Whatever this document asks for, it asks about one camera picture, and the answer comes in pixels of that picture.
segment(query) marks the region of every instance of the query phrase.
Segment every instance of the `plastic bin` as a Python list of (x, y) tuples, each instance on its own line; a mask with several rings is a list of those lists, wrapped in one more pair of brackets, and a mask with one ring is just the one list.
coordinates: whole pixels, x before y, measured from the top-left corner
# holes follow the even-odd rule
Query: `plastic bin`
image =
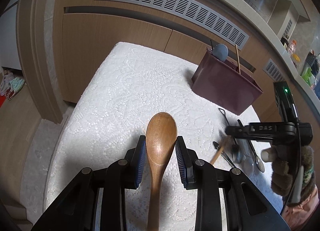
[(248, 74), (226, 60), (219, 61), (207, 49), (192, 76), (192, 91), (230, 112), (240, 115), (263, 91)]

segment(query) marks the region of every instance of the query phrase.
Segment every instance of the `silver air vent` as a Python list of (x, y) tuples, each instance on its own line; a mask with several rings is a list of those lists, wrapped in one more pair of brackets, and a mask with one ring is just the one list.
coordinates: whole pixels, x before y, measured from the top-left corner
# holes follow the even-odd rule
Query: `silver air vent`
[(266, 63), (263, 70), (266, 74), (268, 74), (268, 76), (273, 81), (283, 81), (284, 80), (284, 77), (282, 76), (281, 71), (276, 66), (276, 64), (273, 62), (273, 60), (271, 60), (271, 59), (269, 59), (269, 61)]
[(189, 20), (228, 41), (241, 50), (249, 36), (228, 19), (194, 0), (113, 0), (162, 10)]

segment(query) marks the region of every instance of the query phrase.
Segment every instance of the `cabinet door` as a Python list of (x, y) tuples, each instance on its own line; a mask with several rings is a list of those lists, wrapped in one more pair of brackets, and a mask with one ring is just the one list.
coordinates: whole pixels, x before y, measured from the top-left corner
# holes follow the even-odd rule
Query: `cabinet door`
[(207, 47), (209, 46), (188, 35), (172, 31), (164, 52), (198, 65)]
[(171, 32), (171, 29), (132, 18), (104, 14), (64, 14), (62, 55), (66, 80), (63, 84), (66, 84), (70, 95), (70, 98), (63, 97), (64, 100), (79, 101), (116, 43), (129, 42), (164, 51)]

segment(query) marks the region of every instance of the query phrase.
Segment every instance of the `wooden stick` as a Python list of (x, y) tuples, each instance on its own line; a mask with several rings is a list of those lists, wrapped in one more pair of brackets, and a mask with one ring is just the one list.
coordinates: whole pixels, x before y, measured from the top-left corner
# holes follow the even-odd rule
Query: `wooden stick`
[(222, 142), (221, 142), (221, 145), (220, 145), (220, 148), (219, 148), (219, 151), (217, 151), (215, 153), (215, 155), (213, 156), (213, 158), (211, 159), (210, 161), (210, 164), (214, 165), (214, 163), (216, 162), (216, 160), (218, 159), (218, 157), (220, 156), (220, 154), (223, 152), (227, 142), (229, 142), (230, 140), (230, 136), (227, 136)]
[(235, 45), (235, 48), (236, 48), (237, 62), (238, 62), (238, 73), (241, 74), (241, 72), (240, 72), (240, 61), (239, 61), (239, 54), (238, 54), (238, 46), (237, 46), (237, 44)]

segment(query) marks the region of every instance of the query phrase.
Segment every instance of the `lace tablecloth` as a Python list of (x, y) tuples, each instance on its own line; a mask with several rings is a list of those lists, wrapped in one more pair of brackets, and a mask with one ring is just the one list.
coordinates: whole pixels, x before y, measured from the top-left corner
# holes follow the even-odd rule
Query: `lace tablecloth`
[[(45, 208), (83, 168), (108, 167), (136, 146), (146, 133), (152, 116), (170, 113), (178, 135), (200, 159), (210, 161), (215, 154), (212, 141), (219, 141), (226, 122), (218, 106), (191, 91), (191, 77), (197, 65), (147, 47), (118, 43), (97, 70), (79, 100), (52, 159)], [(258, 122), (250, 106), (240, 116), (226, 111), (231, 125)], [(260, 154), (269, 143), (253, 145)], [(216, 168), (229, 170), (219, 157)], [(279, 212), (281, 198), (270, 188), (271, 164), (265, 173), (255, 167), (251, 181)], [(185, 190), (179, 176), (175, 151), (164, 173), (160, 201), (160, 230), (194, 230), (196, 190)], [(150, 196), (150, 169), (146, 163), (137, 190), (126, 190), (128, 230), (145, 230)]]

